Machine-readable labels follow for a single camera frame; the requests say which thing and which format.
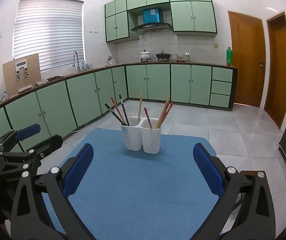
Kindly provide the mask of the black chopstick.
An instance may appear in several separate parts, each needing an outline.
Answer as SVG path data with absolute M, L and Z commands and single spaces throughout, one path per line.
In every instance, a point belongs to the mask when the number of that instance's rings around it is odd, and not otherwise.
M 121 94 L 119 94 L 119 99 L 120 99 L 122 110 L 123 110 L 123 113 L 124 113 L 124 116 L 125 116 L 126 124 L 127 124 L 127 126 L 129 126 L 129 120 L 128 120 L 128 116 L 127 116 L 127 113 L 126 113 L 125 105 L 123 103 L 123 99 L 122 99 Z
M 119 121 L 120 124 L 122 124 L 123 126 L 127 126 L 127 124 L 125 124 L 125 122 L 122 121 L 122 119 L 117 116 L 117 114 L 109 107 L 107 103 L 105 103 L 104 105 L 108 109 L 108 111 L 112 113 L 112 115 Z

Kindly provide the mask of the plain bamboo chopstick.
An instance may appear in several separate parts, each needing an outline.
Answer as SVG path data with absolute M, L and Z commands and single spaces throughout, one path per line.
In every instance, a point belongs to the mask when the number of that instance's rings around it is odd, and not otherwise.
M 161 114 L 160 114 L 160 116 L 159 116 L 159 121 L 158 121 L 158 123 L 157 123 L 156 128 L 159 128 L 160 125 L 161 125 L 161 121 L 162 121 L 162 119 L 163 119 L 163 117 L 164 117 L 165 112 L 167 111 L 167 107 L 168 107 L 169 100 L 170 100 L 170 96 L 167 97 L 167 100 L 166 100 L 166 102 L 165 102 L 165 104 L 164 104 L 163 110 L 162 110 L 162 112 L 161 112 Z
M 139 110 L 138 110 L 138 118 L 137 118 L 137 124 L 139 124 L 141 120 L 141 108 L 142 108 L 142 99 L 143 99 L 143 90 L 140 92 L 140 101 L 139 101 Z

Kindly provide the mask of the red patterned bamboo chopstick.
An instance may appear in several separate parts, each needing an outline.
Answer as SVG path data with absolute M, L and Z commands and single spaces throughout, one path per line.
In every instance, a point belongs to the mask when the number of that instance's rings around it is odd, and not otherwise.
M 168 113 L 168 109 L 169 109 L 170 105 L 171 105 L 171 102 L 165 103 L 156 128 L 160 128 L 161 124 L 163 123 L 164 119 L 166 118 L 166 115 Z

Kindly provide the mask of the green lower kitchen cabinets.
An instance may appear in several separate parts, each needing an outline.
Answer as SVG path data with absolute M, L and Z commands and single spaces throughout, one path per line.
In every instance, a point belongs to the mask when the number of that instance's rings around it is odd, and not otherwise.
M 130 64 L 88 70 L 29 89 L 0 104 L 0 137 L 11 129 L 40 125 L 22 141 L 26 150 L 58 134 L 62 137 L 104 115 L 127 99 L 231 110 L 237 69 L 206 64 Z

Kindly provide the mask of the cardboard sheet with device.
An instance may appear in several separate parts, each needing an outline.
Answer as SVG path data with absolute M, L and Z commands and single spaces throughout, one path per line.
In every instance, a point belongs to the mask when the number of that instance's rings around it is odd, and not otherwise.
M 32 54 L 3 64 L 3 77 L 8 97 L 42 80 L 39 55 Z

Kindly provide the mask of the chrome sink faucet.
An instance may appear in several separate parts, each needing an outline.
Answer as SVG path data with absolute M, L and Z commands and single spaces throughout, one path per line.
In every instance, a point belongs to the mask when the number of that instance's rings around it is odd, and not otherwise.
M 80 62 L 79 62 L 79 58 L 78 58 L 78 53 L 77 51 L 74 51 L 73 53 L 73 62 L 72 62 L 72 66 L 76 67 L 76 71 L 80 72 Z

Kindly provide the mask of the white twin utensil holder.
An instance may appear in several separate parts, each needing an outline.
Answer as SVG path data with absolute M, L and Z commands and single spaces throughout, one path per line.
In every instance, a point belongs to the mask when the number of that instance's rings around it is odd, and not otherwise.
M 160 151 L 160 126 L 157 128 L 159 119 L 150 118 L 152 128 L 147 118 L 143 117 L 138 122 L 137 116 L 129 116 L 129 126 L 121 126 L 125 146 L 130 151 L 143 149 L 145 153 L 157 154 Z

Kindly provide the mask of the window blind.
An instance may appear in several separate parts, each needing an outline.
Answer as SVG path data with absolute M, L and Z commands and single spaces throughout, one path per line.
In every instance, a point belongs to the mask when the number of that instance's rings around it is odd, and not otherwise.
M 40 71 L 71 66 L 73 53 L 85 62 L 83 2 L 20 0 L 14 23 L 14 59 L 38 54 Z

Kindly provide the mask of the steel kettle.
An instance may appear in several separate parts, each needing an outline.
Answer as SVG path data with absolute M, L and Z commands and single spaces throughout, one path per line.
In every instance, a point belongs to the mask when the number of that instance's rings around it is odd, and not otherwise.
M 111 66 L 111 65 L 113 64 L 113 63 L 112 63 L 112 59 L 113 59 L 112 56 L 108 56 L 107 61 L 108 61 L 108 65 L 109 65 L 109 66 Z

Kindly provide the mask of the brown wooden door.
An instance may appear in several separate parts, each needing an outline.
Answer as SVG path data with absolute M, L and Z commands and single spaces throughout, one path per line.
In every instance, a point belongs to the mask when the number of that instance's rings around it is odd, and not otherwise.
M 270 73 L 264 110 L 278 127 L 286 113 L 286 14 L 267 21 L 270 44 Z
M 258 107 L 265 78 L 265 38 L 259 18 L 228 12 L 232 38 L 232 65 L 238 69 L 235 102 Z

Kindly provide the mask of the green bottle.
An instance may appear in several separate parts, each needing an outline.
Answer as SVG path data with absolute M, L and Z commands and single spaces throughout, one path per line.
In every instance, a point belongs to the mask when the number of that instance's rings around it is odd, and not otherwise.
M 232 49 L 231 49 L 231 47 L 228 47 L 226 50 L 226 65 L 227 66 L 232 65 Z

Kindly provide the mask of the black wok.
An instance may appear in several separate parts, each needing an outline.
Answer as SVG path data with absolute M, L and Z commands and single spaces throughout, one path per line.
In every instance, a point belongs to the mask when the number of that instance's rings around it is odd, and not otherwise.
M 164 50 L 162 50 L 160 53 L 156 54 L 157 60 L 159 62 L 161 61 L 169 61 L 171 58 L 171 54 L 166 53 Z

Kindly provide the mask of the glass jars on counter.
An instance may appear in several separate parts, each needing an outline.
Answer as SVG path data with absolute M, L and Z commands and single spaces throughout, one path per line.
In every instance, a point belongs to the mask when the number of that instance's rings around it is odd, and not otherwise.
M 195 62 L 189 53 L 183 53 L 182 55 L 171 54 L 170 60 L 172 62 Z

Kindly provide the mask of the black range hood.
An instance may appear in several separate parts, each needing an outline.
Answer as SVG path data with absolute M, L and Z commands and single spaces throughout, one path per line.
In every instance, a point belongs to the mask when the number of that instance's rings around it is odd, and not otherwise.
M 145 9 L 142 11 L 142 24 L 131 29 L 138 34 L 146 34 L 163 30 L 173 30 L 172 25 L 164 22 L 163 12 L 159 8 Z

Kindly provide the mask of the green upper wall cabinets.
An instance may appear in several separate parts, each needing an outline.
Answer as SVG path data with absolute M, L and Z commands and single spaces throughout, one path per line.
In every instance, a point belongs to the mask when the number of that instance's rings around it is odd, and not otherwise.
M 105 4 L 106 42 L 120 43 L 139 39 L 132 28 L 142 24 L 142 11 L 159 8 L 164 22 L 172 25 L 178 36 L 217 35 L 212 0 L 114 0 Z

